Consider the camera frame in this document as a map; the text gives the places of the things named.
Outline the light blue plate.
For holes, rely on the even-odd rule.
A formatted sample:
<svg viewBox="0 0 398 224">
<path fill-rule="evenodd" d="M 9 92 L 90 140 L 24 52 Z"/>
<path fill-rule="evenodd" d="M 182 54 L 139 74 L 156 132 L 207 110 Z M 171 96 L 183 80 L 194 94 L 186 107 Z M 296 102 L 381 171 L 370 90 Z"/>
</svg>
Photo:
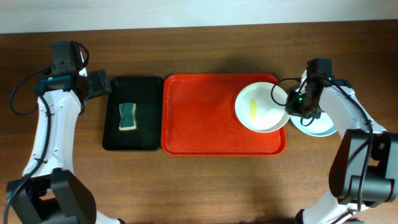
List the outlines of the light blue plate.
<svg viewBox="0 0 398 224">
<path fill-rule="evenodd" d="M 303 119 L 303 121 L 301 121 L 300 117 L 291 116 L 290 120 L 297 129 L 310 136 L 327 137 L 337 132 L 332 120 L 324 112 L 308 126 L 305 126 L 305 124 L 308 124 L 311 119 Z"/>
</svg>

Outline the green and yellow sponge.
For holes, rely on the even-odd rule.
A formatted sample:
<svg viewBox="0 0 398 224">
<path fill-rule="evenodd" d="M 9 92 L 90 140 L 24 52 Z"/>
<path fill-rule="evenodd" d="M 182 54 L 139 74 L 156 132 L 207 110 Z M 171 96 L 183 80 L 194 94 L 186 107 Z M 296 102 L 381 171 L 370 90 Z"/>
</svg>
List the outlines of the green and yellow sponge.
<svg viewBox="0 0 398 224">
<path fill-rule="evenodd" d="M 119 114 L 120 131 L 131 131 L 137 128 L 135 103 L 121 103 L 119 105 Z"/>
</svg>

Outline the white plate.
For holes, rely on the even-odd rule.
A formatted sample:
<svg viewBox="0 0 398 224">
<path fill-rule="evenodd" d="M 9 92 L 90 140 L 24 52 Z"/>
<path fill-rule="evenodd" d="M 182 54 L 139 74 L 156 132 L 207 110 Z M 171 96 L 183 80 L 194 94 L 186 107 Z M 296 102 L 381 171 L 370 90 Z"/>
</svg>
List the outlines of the white plate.
<svg viewBox="0 0 398 224">
<path fill-rule="evenodd" d="M 244 87 L 237 95 L 234 112 L 247 129 L 258 133 L 271 133 L 283 128 L 290 119 L 284 106 L 271 97 L 273 83 L 256 82 Z"/>
</svg>

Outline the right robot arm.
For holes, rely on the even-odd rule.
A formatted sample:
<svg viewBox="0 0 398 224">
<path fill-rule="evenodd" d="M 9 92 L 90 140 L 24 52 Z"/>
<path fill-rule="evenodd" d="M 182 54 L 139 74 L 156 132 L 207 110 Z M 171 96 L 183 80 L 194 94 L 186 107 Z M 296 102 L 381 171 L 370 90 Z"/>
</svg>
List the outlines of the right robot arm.
<svg viewBox="0 0 398 224">
<path fill-rule="evenodd" d="M 289 93 L 286 110 L 302 118 L 324 112 L 341 136 L 329 189 L 296 214 L 296 223 L 344 223 L 397 198 L 397 134 L 372 119 L 346 80 L 303 78 L 300 88 Z"/>
</svg>

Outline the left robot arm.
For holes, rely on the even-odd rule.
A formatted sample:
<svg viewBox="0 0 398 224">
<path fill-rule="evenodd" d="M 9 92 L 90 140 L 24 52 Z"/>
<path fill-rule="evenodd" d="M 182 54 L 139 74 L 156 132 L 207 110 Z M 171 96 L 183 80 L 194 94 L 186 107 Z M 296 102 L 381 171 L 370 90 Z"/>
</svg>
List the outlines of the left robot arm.
<svg viewBox="0 0 398 224">
<path fill-rule="evenodd" d="M 99 212 L 74 175 L 75 125 L 87 100 L 111 93 L 104 70 L 43 77 L 36 87 L 39 120 L 21 179 L 8 182 L 6 211 L 22 223 L 122 223 Z"/>
</svg>

